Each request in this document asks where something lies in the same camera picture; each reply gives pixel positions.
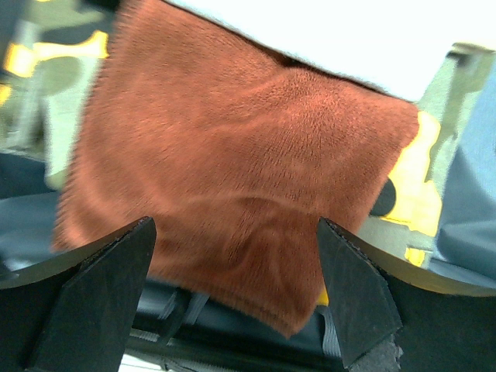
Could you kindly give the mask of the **yellow hard-shell suitcase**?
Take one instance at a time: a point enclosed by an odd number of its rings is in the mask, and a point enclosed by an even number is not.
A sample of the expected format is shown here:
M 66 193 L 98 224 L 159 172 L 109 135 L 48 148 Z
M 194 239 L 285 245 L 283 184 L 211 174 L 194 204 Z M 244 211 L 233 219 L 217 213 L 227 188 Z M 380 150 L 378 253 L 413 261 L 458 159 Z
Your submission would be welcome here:
M 495 291 L 494 64 L 488 66 L 472 112 L 471 132 L 460 136 L 455 150 L 454 185 L 445 193 L 454 199 L 454 207 L 436 231 L 442 248 L 454 256 L 454 269 L 435 267 L 434 250 L 427 253 L 427 263 L 417 267 Z M 1 246 L 1 269 L 20 270 L 62 254 L 51 250 L 60 196 L 57 189 L 55 193 L 46 253 L 25 262 L 13 249 Z M 390 178 L 379 199 L 395 193 Z M 371 220 L 372 215 L 353 235 L 411 264 L 395 250 L 397 236 L 382 226 L 372 227 Z M 287 337 L 208 294 L 152 278 L 145 280 L 124 354 L 164 371 L 349 371 L 343 366 L 329 304 L 318 306 L 303 329 Z

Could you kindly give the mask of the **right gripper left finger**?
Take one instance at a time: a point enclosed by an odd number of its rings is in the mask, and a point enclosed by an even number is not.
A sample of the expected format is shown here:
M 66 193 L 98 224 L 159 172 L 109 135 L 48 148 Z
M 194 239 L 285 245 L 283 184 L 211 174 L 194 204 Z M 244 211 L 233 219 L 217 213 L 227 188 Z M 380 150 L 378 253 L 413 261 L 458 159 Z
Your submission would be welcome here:
M 153 255 L 139 219 L 20 270 L 1 269 L 3 371 L 117 371 Z

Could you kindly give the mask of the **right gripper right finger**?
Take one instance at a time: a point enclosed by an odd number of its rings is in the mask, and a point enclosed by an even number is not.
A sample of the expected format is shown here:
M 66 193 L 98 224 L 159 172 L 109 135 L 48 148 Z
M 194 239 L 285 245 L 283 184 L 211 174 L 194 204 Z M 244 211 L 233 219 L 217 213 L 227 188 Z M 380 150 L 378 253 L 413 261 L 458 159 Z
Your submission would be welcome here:
M 493 371 L 495 291 L 435 274 L 320 219 L 317 241 L 349 371 Z

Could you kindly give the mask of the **camouflage orange green garment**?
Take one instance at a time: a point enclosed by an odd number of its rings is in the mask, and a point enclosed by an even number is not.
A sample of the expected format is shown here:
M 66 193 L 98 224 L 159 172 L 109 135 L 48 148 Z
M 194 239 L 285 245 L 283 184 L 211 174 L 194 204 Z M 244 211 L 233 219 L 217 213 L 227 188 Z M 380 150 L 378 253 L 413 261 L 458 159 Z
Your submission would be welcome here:
M 56 188 L 67 166 L 82 105 L 112 28 L 111 1 L 15 1 L 1 6 L 1 246 L 25 262 L 40 260 L 53 228 Z M 417 100 L 426 113 L 422 136 L 391 173 L 395 195 L 384 195 L 371 226 L 397 236 L 395 250 L 421 264 L 454 269 L 436 238 L 453 210 L 453 159 L 470 134 L 472 106 L 494 62 L 494 49 L 459 44 Z

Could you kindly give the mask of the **grey cloth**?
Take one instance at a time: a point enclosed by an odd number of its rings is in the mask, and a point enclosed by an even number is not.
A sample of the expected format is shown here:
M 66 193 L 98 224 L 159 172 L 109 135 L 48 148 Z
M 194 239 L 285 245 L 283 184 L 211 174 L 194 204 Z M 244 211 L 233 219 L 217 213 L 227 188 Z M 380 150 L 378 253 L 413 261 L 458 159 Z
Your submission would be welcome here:
M 174 1 L 326 73 L 419 100 L 456 44 L 495 48 L 493 1 Z

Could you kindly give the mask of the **brown fleece towel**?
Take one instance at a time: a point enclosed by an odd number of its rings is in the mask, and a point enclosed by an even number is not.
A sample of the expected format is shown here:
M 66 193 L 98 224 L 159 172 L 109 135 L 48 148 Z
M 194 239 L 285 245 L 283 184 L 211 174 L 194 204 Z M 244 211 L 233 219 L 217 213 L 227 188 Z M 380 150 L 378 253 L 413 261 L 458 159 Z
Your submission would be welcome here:
M 299 332 L 316 227 L 356 233 L 418 110 L 163 1 L 124 1 L 60 196 L 55 250 L 154 219 L 150 275 Z

